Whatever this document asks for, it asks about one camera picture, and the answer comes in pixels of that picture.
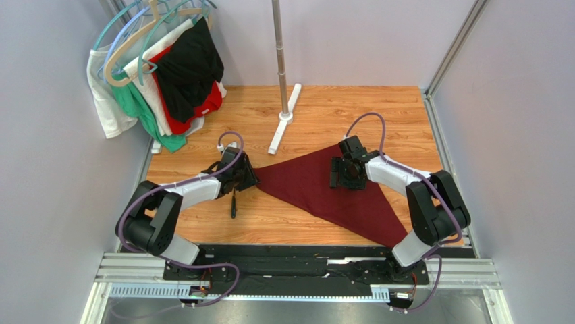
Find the dark red cloth napkin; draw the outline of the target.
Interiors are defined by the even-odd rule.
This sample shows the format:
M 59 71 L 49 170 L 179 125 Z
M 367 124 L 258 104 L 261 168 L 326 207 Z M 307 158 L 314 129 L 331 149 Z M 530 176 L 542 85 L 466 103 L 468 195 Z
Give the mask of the dark red cloth napkin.
M 319 244 L 360 245 L 367 242 L 394 247 L 407 231 L 380 185 L 363 190 L 331 188 L 331 160 L 341 155 L 335 145 L 255 170 L 264 193 L 329 223 L 312 235 Z

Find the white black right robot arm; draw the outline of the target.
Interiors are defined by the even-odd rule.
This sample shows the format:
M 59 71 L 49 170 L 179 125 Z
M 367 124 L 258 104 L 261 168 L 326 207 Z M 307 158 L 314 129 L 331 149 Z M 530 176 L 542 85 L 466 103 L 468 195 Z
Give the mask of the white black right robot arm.
M 430 173 L 397 162 L 380 150 L 368 151 L 357 136 L 338 144 L 332 157 L 331 188 L 364 190 L 368 182 L 382 184 L 408 202 L 412 230 L 392 248 L 392 259 L 409 267 L 435 248 L 453 242 L 471 223 L 470 214 L 451 173 Z

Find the gold spoon green handle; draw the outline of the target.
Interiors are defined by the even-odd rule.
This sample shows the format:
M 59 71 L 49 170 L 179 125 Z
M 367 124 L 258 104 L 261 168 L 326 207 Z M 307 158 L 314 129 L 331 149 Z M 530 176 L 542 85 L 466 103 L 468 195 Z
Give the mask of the gold spoon green handle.
M 231 196 L 231 209 L 230 209 L 230 216 L 232 219 L 235 219 L 237 215 L 237 201 L 236 201 L 236 190 L 233 189 L 232 196 Z

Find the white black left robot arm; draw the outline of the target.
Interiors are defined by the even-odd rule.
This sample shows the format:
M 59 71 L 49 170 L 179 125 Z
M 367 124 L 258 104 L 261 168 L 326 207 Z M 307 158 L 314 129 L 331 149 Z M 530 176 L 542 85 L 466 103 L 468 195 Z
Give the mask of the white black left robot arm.
M 180 213 L 259 183 L 249 156 L 240 148 L 224 149 L 221 160 L 195 178 L 172 184 L 139 183 L 115 227 L 127 249 L 145 252 L 176 265 L 193 266 L 200 247 L 177 235 Z

